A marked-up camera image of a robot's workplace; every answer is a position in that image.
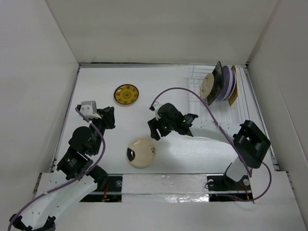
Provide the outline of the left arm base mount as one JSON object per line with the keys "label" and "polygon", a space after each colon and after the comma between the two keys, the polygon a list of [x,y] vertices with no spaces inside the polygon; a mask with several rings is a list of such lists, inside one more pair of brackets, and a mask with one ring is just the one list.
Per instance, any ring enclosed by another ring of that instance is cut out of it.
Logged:
{"label": "left arm base mount", "polygon": [[110,175],[106,185],[86,195],[80,202],[115,203],[122,201],[123,175]]}

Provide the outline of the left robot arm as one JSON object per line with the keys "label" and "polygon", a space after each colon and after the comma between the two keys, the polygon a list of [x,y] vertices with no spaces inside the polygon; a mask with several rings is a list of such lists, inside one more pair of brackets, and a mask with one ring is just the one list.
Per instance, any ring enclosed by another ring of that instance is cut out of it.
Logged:
{"label": "left robot arm", "polygon": [[8,229],[53,231],[62,216],[81,199],[107,186],[108,174],[90,157],[102,158],[105,152],[104,132],[115,128],[114,108],[97,109],[95,102],[83,102],[75,108],[88,126],[74,130],[69,147],[44,192],[27,203],[10,218]]}

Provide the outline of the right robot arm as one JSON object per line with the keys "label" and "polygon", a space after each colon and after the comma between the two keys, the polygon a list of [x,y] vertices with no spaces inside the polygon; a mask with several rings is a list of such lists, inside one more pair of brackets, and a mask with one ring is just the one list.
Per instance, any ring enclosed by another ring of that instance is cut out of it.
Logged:
{"label": "right robot arm", "polygon": [[269,138],[251,120],[241,124],[219,123],[196,114],[184,115],[171,103],[151,106],[150,110],[155,116],[148,125],[151,138],[157,141],[174,131],[183,136],[220,141],[232,147],[237,157],[222,177],[227,189],[234,189],[244,175],[260,168],[271,145]]}

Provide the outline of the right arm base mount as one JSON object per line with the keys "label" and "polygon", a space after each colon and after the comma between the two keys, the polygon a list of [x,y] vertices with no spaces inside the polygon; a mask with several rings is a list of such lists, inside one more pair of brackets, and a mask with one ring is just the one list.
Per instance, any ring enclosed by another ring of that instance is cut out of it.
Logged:
{"label": "right arm base mount", "polygon": [[205,188],[210,202],[248,201],[253,199],[250,180],[244,175],[235,182],[224,175],[207,175]]}

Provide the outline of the yellow woven square plate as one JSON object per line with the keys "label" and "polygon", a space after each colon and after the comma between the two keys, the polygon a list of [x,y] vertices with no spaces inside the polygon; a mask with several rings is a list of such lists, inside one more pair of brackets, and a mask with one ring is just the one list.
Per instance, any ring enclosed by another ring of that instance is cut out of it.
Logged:
{"label": "yellow woven square plate", "polygon": [[235,103],[235,101],[237,100],[239,96],[239,77],[240,77],[238,67],[236,65],[232,65],[231,69],[235,72],[236,81],[235,81],[234,91],[231,94],[230,98],[228,99],[228,103],[230,107]]}

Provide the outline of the purple round plate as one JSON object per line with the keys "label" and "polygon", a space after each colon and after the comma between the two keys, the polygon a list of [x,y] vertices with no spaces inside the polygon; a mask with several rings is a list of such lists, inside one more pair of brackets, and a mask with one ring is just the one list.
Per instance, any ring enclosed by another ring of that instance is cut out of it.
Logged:
{"label": "purple round plate", "polygon": [[222,67],[222,73],[224,77],[224,85],[222,91],[217,97],[218,101],[228,100],[231,97],[236,84],[236,74],[232,68],[225,65]]}

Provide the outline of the cream plate black spot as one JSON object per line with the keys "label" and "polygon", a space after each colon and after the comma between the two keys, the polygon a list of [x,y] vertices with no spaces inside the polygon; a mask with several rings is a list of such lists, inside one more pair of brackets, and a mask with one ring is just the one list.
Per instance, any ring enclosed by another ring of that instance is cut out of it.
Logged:
{"label": "cream plate black spot", "polygon": [[156,158],[156,146],[152,139],[144,137],[129,143],[126,151],[129,163],[134,168],[146,168]]}

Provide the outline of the black floral square plate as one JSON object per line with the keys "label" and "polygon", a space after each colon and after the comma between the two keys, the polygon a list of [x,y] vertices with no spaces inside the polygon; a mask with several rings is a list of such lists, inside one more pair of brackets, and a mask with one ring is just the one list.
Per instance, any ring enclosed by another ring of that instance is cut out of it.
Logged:
{"label": "black floral square plate", "polygon": [[207,97],[207,105],[211,105],[214,102],[214,100],[221,93],[224,86],[224,76],[222,73],[222,65],[220,61],[217,62],[214,70],[212,71],[212,74],[214,77],[214,84],[210,94]]}

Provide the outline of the brown yellow round plate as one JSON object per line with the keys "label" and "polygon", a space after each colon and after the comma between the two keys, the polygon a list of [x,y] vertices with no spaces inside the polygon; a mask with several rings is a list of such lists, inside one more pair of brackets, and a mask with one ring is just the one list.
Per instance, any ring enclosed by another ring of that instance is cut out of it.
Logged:
{"label": "brown yellow round plate", "polygon": [[139,98],[138,88],[132,84],[123,84],[114,91],[114,100],[121,105],[133,104]]}

